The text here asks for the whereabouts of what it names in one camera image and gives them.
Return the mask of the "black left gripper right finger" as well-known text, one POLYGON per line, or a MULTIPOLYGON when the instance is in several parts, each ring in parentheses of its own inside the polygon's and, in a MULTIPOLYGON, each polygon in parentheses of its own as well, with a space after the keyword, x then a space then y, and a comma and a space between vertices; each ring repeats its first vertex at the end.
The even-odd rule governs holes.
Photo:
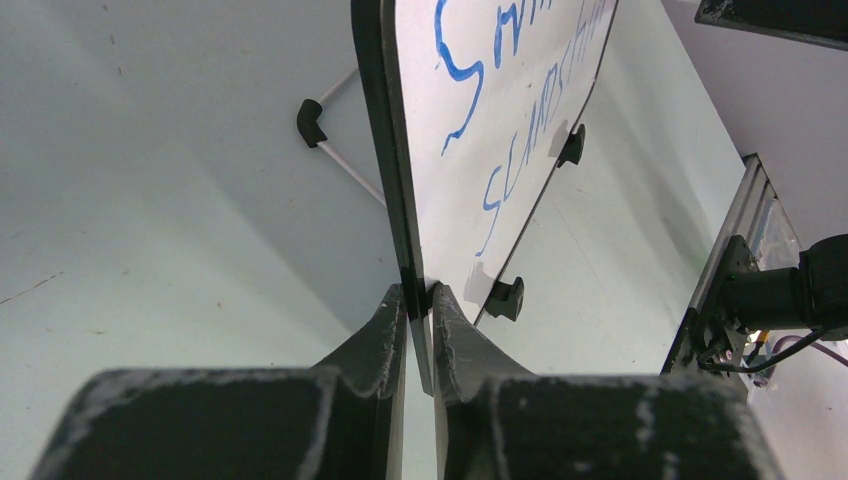
POLYGON ((698 375, 539 376, 430 292, 442 479, 778 479, 753 413, 698 375))

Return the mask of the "small black framed whiteboard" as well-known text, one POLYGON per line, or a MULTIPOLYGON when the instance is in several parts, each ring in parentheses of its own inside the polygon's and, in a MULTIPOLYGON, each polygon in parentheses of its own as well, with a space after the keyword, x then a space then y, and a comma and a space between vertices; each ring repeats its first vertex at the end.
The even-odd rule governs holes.
POLYGON ((351 26, 422 389, 429 291, 475 321, 594 89, 615 1, 354 1, 351 26))

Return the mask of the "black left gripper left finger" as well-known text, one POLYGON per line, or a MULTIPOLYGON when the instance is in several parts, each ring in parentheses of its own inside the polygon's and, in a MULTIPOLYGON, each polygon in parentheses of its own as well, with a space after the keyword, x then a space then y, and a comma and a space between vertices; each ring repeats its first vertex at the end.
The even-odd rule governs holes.
POLYGON ((407 308, 392 285, 309 368, 107 370, 72 398, 35 479, 397 479, 407 308))

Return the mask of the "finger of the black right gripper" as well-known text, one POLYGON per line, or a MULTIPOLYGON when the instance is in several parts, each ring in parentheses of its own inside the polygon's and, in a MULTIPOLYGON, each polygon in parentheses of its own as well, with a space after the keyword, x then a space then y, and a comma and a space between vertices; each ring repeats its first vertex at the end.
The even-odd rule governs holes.
POLYGON ((847 50, 847 0, 703 0, 694 20, 847 50))

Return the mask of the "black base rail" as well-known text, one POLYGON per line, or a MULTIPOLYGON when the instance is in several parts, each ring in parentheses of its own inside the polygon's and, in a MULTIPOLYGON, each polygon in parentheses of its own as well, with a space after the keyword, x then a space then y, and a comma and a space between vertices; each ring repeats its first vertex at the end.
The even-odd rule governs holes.
POLYGON ((732 235, 709 273, 708 286, 696 296, 696 304, 687 308, 669 353, 661 368, 663 374, 702 374, 720 380, 747 397, 745 377, 731 372, 707 372, 697 357, 721 341, 723 347, 712 357, 720 365, 739 366, 748 334, 724 304, 722 290, 730 277, 757 272, 759 267, 741 235, 732 235))

